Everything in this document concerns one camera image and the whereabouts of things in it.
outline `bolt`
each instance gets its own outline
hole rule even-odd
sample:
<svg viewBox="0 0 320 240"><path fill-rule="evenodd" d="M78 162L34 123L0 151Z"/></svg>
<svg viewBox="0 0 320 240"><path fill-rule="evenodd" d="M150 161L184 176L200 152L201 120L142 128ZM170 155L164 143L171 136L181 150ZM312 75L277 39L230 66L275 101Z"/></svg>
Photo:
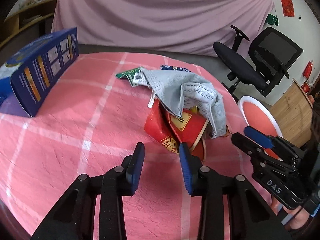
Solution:
<svg viewBox="0 0 320 240"><path fill-rule="evenodd" d="M202 172L209 172L210 168L207 167L207 166L202 166L202 167L200 168L200 170L201 170Z"/></svg>
<svg viewBox="0 0 320 240"><path fill-rule="evenodd" d="M124 168L122 166L116 166L115 167L115 172L122 172Z"/></svg>
<svg viewBox="0 0 320 240"><path fill-rule="evenodd" d="M88 175L87 174L81 174L79 175L78 179L79 181L84 181L85 179L87 179Z"/></svg>
<svg viewBox="0 0 320 240"><path fill-rule="evenodd" d="M245 180L244 176L242 176L242 175L237 175L236 179L239 180L239 181L244 181Z"/></svg>

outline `white face mask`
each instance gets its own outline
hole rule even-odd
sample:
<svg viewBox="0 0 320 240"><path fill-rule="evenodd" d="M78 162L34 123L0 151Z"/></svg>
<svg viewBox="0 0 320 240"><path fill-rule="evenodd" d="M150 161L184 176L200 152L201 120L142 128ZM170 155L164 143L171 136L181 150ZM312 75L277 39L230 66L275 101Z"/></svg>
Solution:
<svg viewBox="0 0 320 240"><path fill-rule="evenodd" d="M210 121L211 138L227 132L222 95L203 77L191 72L141 68L133 82L151 87L165 109L177 117L182 116L183 108L197 106Z"/></svg>

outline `white rim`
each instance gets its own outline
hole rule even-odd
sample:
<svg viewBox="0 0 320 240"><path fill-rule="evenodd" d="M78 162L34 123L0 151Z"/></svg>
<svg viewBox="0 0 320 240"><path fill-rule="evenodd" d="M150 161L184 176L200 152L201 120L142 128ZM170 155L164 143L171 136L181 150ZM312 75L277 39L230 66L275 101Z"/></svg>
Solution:
<svg viewBox="0 0 320 240"><path fill-rule="evenodd" d="M276 132L277 132L278 136L283 137L283 136L282 136L282 132L281 132L281 130L280 130L280 128L279 128L276 120L273 118L272 114L270 114L270 112L268 111L268 109L266 109L266 108L263 106L263 104L261 104L258 100L254 99L254 98L252 98L252 97L249 97L249 96L243 96L243 97L241 97L241 99L238 101L238 107L239 107L240 112L241 112L241 114L243 115L243 117L244 117L247 125L249 125L249 123L248 123L248 121L247 121L247 118L245 117L245 114L244 114L244 111L243 111L243 107L242 107L242 105L243 105L244 102L249 102L249 103L252 103L252 104L256 105L257 107L259 107L259 108L265 113L265 115L269 118L269 120L272 122L273 127L276 129Z"/></svg>

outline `office chair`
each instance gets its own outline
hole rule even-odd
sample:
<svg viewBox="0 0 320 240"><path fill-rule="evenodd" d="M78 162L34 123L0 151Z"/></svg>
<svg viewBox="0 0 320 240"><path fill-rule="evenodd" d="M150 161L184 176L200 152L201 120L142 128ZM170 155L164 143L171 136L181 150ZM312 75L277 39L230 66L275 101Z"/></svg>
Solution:
<svg viewBox="0 0 320 240"><path fill-rule="evenodd" d="M236 51L242 39L249 38L237 27L231 25L236 31L232 48L216 41L213 49L222 62L231 70L227 75L230 81L237 78L236 82L228 88L229 93L235 98L233 92L242 82L254 85L266 97L271 90L280 83L283 76L289 78L288 69L303 52L297 44L272 27L263 30L251 43L249 57L256 66L256 70Z"/></svg>

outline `chair backrest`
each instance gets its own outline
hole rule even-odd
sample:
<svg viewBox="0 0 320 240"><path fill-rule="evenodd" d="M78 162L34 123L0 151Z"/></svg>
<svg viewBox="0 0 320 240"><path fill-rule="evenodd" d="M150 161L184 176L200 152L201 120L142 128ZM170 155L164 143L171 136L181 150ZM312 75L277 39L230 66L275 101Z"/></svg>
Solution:
<svg viewBox="0 0 320 240"><path fill-rule="evenodd" d="M249 57L266 81L279 83L283 77L279 63L282 62L288 70L302 52L303 49L287 36L268 27L252 41Z"/></svg>

